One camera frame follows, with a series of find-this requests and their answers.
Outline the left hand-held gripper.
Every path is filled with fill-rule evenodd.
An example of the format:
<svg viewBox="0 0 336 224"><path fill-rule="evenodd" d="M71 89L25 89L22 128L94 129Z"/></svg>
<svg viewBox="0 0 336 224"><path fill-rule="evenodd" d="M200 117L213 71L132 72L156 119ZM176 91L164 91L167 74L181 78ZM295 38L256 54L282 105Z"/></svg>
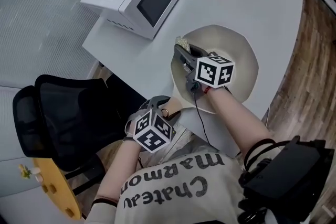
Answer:
<svg viewBox="0 0 336 224"><path fill-rule="evenodd" d="M162 115L160 107L171 97L158 95L146 100L140 108L128 117L124 141L135 141L143 149L155 153L170 144L173 126Z"/></svg>

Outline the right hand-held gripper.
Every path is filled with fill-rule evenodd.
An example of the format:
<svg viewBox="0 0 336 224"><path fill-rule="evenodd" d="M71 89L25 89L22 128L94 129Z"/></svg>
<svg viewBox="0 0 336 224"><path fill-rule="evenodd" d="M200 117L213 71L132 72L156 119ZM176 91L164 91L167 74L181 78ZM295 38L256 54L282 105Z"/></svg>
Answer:
<svg viewBox="0 0 336 224"><path fill-rule="evenodd" d="M186 88L197 99L203 95L201 85L211 88L225 87L231 83L234 63L219 55L210 55L195 45L190 44L190 52L175 44L174 57L187 71Z"/></svg>

